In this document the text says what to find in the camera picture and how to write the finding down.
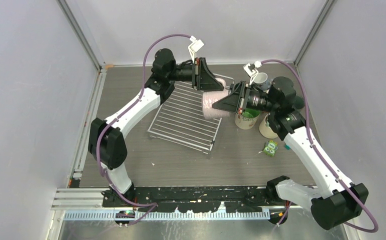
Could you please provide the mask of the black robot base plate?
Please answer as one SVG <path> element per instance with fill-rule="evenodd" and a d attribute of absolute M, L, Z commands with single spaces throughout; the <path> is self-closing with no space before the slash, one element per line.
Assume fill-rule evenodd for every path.
<path fill-rule="evenodd" d="M 255 213 L 259 207 L 285 208 L 288 202 L 273 199 L 261 186 L 182 186 L 182 187 L 134 187 L 124 195 L 129 202 L 109 188 L 101 192 L 105 208 L 133 207 L 145 213 L 216 212 L 225 207 L 229 213 Z"/>

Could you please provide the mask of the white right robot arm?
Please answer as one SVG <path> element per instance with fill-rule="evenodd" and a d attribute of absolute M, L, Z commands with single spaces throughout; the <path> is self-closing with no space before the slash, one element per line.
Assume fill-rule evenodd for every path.
<path fill-rule="evenodd" d="M 368 190 L 335 166 L 296 107 L 298 101 L 292 80 L 280 76 L 273 80 L 268 92 L 255 90 L 243 81 L 234 84 L 228 93 L 219 92 L 212 107 L 232 113 L 245 109 L 269 113 L 269 127 L 299 157 L 316 188 L 297 184 L 283 175 L 267 182 L 268 202 L 272 205 L 283 201 L 295 203 L 310 211 L 320 227 L 329 230 L 361 214 Z"/>

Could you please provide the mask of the metal wire dish rack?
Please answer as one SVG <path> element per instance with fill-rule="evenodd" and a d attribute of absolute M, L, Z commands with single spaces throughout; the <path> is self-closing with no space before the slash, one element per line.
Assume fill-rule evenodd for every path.
<path fill-rule="evenodd" d="M 210 154 L 222 119 L 205 119 L 202 96 L 191 83 L 176 81 L 171 96 L 160 105 L 148 127 L 150 137 Z"/>

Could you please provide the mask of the small blue grey cup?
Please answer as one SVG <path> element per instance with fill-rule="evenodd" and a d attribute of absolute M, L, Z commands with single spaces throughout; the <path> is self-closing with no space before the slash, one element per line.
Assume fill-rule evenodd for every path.
<path fill-rule="evenodd" d="M 270 89 L 272 80 L 268 78 L 268 75 L 264 72 L 258 73 L 252 81 L 252 86 L 260 91 L 267 91 Z"/>

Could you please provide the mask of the cream mug back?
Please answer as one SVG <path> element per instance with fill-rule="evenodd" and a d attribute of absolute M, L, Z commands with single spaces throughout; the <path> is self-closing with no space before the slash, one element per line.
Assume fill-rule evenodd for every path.
<path fill-rule="evenodd" d="M 268 122 L 269 114 L 265 115 L 264 119 L 259 125 L 259 132 L 268 139 L 275 139 L 278 135 L 271 129 Z"/>

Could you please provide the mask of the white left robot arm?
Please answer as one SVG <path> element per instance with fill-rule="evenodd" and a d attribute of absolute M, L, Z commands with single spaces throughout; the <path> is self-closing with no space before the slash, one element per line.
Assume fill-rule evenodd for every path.
<path fill-rule="evenodd" d="M 124 164 L 128 154 L 125 138 L 143 117 L 171 96 L 175 82 L 190 82 L 193 89 L 203 92 L 222 92 L 226 88 L 225 81 L 210 71 L 205 58 L 177 64 L 172 51 L 163 48 L 155 53 L 151 75 L 139 93 L 113 115 L 91 122 L 88 151 L 116 191 L 115 201 L 122 207 L 130 206 L 134 200 L 133 182 Z"/>

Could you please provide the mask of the cream mug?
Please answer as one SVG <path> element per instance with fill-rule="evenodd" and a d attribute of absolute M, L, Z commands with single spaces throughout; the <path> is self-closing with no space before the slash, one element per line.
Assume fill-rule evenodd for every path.
<path fill-rule="evenodd" d="M 260 114 L 259 110 L 246 108 L 242 113 L 236 114 L 234 122 L 238 128 L 249 130 L 256 124 Z"/>
<path fill-rule="evenodd" d="M 265 115 L 264 119 L 259 125 L 259 132 L 268 139 L 275 139 L 278 135 L 271 129 L 268 122 L 269 114 Z"/>

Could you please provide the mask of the cream mug front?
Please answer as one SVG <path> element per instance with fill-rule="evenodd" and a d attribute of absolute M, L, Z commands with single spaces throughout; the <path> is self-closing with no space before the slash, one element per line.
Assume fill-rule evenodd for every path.
<path fill-rule="evenodd" d="M 246 108 L 242 113 L 236 114 L 234 122 L 238 128 L 249 130 L 256 124 L 260 114 L 259 110 Z"/>

